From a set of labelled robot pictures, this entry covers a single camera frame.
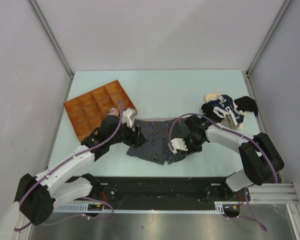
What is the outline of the striped navy underwear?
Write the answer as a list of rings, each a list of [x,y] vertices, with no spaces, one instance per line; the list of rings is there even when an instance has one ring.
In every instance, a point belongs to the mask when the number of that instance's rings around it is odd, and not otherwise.
[[[140,127],[141,133],[146,138],[146,142],[140,147],[129,147],[127,155],[136,157],[144,161],[158,165],[173,164],[187,158],[186,151],[179,150],[174,154],[169,147],[169,131],[174,119],[164,121],[135,120],[135,124]]]

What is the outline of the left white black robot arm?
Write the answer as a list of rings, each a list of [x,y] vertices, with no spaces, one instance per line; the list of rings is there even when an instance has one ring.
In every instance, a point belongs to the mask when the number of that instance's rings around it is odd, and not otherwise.
[[[43,224],[54,209],[75,199],[100,196],[100,182],[87,173],[73,182],[68,180],[81,168],[107,154],[112,145],[142,144],[144,136],[134,125],[137,112],[126,109],[120,116],[108,115],[61,163],[38,173],[24,175],[18,184],[14,203],[0,222],[0,240],[16,240],[30,225]]]

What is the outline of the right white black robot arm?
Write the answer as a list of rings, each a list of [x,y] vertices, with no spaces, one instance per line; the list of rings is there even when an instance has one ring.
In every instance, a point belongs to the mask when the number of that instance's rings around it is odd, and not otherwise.
[[[234,151],[240,156],[242,169],[229,175],[220,188],[221,196],[232,201],[239,190],[265,183],[277,184],[278,172],[285,166],[270,137],[260,132],[255,135],[240,133],[206,117],[192,115],[185,120],[190,133],[180,140],[178,153],[200,153],[203,144],[213,143]]]

